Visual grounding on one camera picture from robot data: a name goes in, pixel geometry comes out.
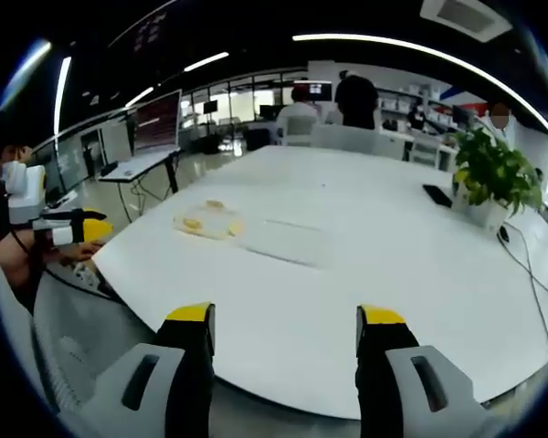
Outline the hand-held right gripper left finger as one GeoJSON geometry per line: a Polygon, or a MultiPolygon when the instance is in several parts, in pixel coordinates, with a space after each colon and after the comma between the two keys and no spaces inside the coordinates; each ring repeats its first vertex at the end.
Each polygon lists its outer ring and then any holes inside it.
{"type": "Polygon", "coordinates": [[[130,349],[96,380],[81,417],[98,437],[207,437],[216,307],[173,310],[153,343],[130,349]]]}

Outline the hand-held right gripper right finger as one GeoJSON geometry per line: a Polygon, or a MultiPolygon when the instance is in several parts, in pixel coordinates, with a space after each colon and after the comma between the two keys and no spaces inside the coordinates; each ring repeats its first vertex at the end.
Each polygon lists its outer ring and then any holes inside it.
{"type": "Polygon", "coordinates": [[[474,398],[472,380],[399,314],[357,307],[355,386],[362,437],[495,437],[498,417],[474,398]]]}

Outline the person's left hand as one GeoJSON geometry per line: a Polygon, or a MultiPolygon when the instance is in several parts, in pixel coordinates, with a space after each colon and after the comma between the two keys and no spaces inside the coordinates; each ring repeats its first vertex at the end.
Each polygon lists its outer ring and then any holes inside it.
{"type": "Polygon", "coordinates": [[[104,245],[102,241],[93,241],[58,246],[45,255],[45,260],[62,266],[73,266],[90,260],[104,245]]]}

